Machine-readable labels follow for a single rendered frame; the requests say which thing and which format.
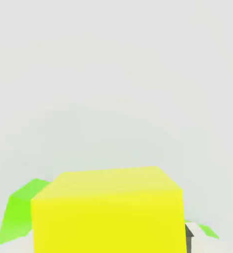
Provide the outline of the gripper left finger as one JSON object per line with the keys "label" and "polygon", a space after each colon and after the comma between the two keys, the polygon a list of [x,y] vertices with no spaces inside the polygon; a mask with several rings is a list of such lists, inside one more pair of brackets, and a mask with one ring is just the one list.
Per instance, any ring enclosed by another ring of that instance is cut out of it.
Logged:
{"label": "gripper left finger", "polygon": [[34,253],[33,230],[26,236],[1,244],[0,253]]}

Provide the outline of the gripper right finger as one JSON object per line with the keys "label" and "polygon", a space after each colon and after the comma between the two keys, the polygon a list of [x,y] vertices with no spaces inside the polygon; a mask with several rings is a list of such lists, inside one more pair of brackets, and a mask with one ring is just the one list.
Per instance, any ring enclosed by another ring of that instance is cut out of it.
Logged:
{"label": "gripper right finger", "polygon": [[193,234],[191,253],[233,253],[233,244],[226,243],[207,225],[187,222]]}

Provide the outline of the small yellow cube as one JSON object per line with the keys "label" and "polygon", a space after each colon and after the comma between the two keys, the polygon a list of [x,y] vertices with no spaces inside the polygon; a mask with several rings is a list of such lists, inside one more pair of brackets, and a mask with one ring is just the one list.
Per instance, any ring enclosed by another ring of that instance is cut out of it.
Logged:
{"label": "small yellow cube", "polygon": [[186,253],[182,189],[157,167],[62,173],[31,215],[34,253]]}

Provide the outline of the small green cube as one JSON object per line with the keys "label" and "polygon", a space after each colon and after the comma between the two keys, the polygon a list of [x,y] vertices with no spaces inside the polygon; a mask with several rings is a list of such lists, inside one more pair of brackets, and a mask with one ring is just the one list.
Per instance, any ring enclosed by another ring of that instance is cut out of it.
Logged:
{"label": "small green cube", "polygon": [[[9,197],[0,228],[0,244],[26,236],[33,230],[31,200],[49,184],[45,180],[34,179]],[[186,223],[186,253],[191,253],[193,234]]]}

